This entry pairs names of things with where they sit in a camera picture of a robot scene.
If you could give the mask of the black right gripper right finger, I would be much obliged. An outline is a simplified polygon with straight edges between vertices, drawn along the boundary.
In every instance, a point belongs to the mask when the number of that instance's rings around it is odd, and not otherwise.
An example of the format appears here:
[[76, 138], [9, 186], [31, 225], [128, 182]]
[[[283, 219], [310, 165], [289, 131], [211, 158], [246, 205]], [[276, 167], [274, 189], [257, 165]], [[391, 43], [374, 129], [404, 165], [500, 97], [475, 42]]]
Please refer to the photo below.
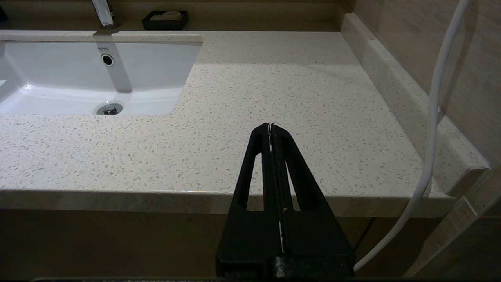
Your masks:
[[351, 278], [354, 251], [290, 133], [272, 125], [283, 253], [277, 278]]

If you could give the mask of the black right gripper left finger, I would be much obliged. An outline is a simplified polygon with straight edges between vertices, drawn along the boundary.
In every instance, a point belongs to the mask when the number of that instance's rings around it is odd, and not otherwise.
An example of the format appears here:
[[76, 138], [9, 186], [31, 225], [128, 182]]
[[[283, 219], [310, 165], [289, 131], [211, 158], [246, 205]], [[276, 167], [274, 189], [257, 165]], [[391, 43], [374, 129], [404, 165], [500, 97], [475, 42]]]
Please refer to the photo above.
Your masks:
[[[247, 210], [256, 155], [261, 155], [263, 211]], [[270, 124], [256, 127], [249, 138], [218, 251], [216, 272], [222, 277], [267, 277], [270, 261], [282, 254], [278, 191], [270, 149]]]

